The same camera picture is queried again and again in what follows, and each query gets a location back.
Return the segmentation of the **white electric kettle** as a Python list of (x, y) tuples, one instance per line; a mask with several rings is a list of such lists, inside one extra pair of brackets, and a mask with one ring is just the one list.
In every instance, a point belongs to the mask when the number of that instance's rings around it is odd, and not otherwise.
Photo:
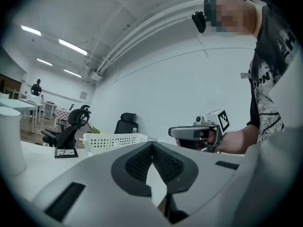
[(20, 137), (19, 111), (0, 106), (0, 170), (16, 176), (26, 169)]

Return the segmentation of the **person's right hand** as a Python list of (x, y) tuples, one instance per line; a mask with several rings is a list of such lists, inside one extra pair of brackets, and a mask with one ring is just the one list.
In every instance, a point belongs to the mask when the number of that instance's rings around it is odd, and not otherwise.
[(206, 146), (207, 144), (211, 146), (215, 145), (216, 133), (217, 131), (212, 129), (200, 131), (200, 138), (202, 139), (201, 145), (203, 146)]

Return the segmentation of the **black wide-headrest office chair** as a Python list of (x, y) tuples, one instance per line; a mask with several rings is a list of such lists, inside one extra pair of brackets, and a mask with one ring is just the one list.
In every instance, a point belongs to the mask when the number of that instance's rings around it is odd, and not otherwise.
[(133, 128), (139, 128), (139, 125), (135, 122), (135, 113), (123, 113), (120, 116), (116, 124), (116, 129), (114, 134), (129, 134), (132, 133)]

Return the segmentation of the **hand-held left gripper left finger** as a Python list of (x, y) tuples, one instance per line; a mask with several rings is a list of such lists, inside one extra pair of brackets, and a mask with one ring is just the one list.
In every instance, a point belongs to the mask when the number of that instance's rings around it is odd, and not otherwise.
[(67, 227), (165, 227), (160, 197), (130, 195), (112, 177), (115, 160), (141, 146), (87, 157), (47, 184), (33, 204)]

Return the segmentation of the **white desk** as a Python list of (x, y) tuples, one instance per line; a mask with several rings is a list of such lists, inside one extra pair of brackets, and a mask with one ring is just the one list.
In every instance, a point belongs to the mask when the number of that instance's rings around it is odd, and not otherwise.
[(29, 101), (27, 99), (19, 99), (19, 101), (27, 104), (27, 108), (29, 108), (29, 105), (31, 105), (31, 107), (35, 108), (34, 110), (31, 111), (32, 112), (32, 117), (31, 117), (32, 129), (31, 129), (31, 132), (34, 134), (35, 126), (37, 125), (37, 123), (40, 123), (41, 111), (42, 111), (43, 104), (42, 103), (37, 103), (37, 102), (32, 102), (32, 101)]

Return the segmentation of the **person's right forearm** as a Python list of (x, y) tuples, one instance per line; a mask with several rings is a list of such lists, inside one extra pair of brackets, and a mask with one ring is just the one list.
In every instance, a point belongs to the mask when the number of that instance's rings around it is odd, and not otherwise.
[(255, 125), (248, 125), (239, 131), (227, 132), (215, 152), (245, 154), (248, 147), (257, 143), (258, 132), (259, 129)]

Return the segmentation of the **checkered table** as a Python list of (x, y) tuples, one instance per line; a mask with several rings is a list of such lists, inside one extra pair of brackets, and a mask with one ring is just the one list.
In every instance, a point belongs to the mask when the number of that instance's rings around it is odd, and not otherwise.
[(68, 117), (71, 111), (64, 110), (64, 109), (56, 109), (55, 113), (55, 123), (54, 126), (56, 127), (57, 123), (63, 122), (63, 124), (68, 125)]

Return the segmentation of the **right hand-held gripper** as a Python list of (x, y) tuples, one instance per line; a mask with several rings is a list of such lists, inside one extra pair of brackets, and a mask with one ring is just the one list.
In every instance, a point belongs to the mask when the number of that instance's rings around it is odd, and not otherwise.
[(221, 108), (213, 110), (207, 114), (197, 116), (193, 125), (195, 127), (171, 127), (168, 130), (168, 135), (176, 138), (176, 144), (179, 147), (197, 148), (196, 141), (184, 139), (199, 139), (201, 127), (208, 127), (209, 130), (215, 130), (215, 141), (213, 144), (209, 144), (207, 142), (206, 134), (203, 134), (204, 138), (201, 138), (201, 144), (204, 145), (205, 148), (202, 151), (214, 152), (215, 148), (222, 143), (223, 136), (229, 128), (230, 123), (225, 109)]

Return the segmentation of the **white plastic basket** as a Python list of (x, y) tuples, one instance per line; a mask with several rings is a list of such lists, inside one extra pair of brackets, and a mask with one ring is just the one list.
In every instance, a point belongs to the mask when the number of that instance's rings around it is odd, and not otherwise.
[(106, 153), (114, 149), (146, 142), (148, 136), (139, 133), (128, 134), (96, 134), (83, 135), (84, 147), (88, 157)]

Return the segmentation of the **pale blue table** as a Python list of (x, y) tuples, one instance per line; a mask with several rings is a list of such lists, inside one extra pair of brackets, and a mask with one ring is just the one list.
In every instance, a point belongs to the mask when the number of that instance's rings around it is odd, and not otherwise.
[(37, 106), (20, 100), (0, 98), (0, 131), (20, 129), (22, 113), (36, 109)]

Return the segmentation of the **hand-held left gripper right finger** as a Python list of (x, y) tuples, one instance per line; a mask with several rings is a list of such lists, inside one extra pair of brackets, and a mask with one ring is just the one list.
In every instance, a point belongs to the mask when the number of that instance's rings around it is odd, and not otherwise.
[(183, 162), (183, 171), (172, 182), (179, 192), (167, 197), (169, 217), (160, 213), (152, 223), (235, 223), (238, 205), (246, 191), (245, 157), (208, 153), (152, 143), (166, 157)]

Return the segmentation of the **black framed picture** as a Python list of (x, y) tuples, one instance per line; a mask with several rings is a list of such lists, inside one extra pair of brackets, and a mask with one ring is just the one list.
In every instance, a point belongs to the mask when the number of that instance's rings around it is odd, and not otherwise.
[(54, 158), (77, 158), (78, 153), (76, 149), (65, 149), (65, 148), (55, 148)]

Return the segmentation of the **person's printed t-shirt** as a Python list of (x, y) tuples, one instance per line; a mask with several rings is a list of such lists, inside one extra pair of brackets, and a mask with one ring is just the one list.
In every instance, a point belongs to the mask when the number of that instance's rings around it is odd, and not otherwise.
[(258, 128), (258, 143), (284, 128), (269, 92), (293, 61), (299, 46), (288, 22), (273, 7), (264, 6), (249, 67), (251, 104), (248, 124)]

